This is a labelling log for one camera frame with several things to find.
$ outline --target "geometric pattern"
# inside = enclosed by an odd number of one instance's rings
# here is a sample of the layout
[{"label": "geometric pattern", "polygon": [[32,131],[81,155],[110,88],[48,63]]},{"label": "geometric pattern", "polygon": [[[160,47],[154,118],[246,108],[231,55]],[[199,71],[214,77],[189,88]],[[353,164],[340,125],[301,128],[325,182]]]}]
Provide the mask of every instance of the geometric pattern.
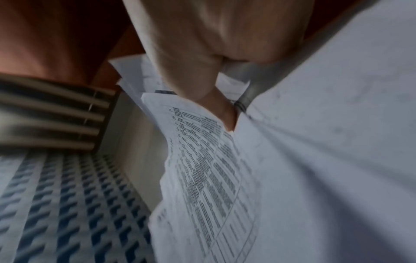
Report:
[{"label": "geometric pattern", "polygon": [[3,182],[10,177],[0,192],[1,263],[155,262],[150,211],[109,156],[51,151],[13,160],[16,169],[0,170]]}]

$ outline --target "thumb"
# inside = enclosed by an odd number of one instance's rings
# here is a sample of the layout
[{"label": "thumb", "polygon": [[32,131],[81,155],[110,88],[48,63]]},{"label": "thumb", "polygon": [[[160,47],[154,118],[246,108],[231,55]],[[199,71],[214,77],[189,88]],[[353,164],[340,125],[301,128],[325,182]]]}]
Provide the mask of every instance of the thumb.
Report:
[{"label": "thumb", "polygon": [[203,98],[194,101],[222,121],[227,131],[232,131],[237,122],[237,111],[233,104],[214,87]]}]

